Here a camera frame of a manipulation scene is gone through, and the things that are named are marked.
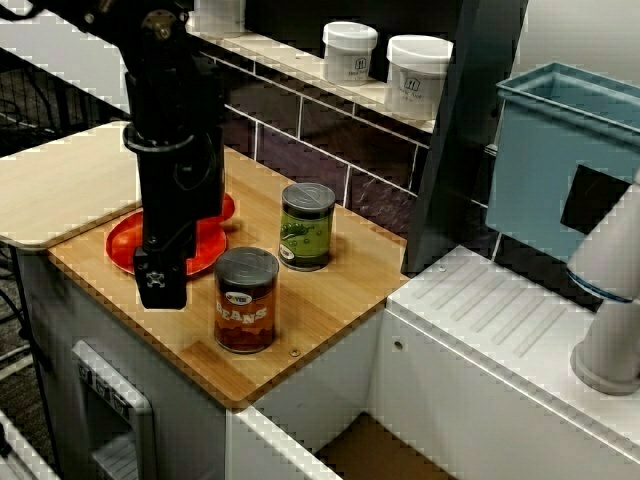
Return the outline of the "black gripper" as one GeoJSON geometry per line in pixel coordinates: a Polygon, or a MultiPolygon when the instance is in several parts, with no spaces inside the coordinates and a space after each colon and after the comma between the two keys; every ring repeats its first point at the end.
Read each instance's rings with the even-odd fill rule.
{"type": "Polygon", "coordinates": [[[181,310],[187,303],[186,260],[195,253],[195,222],[222,213],[225,190],[219,127],[174,144],[135,139],[143,206],[143,244],[133,255],[145,309],[181,310]]]}

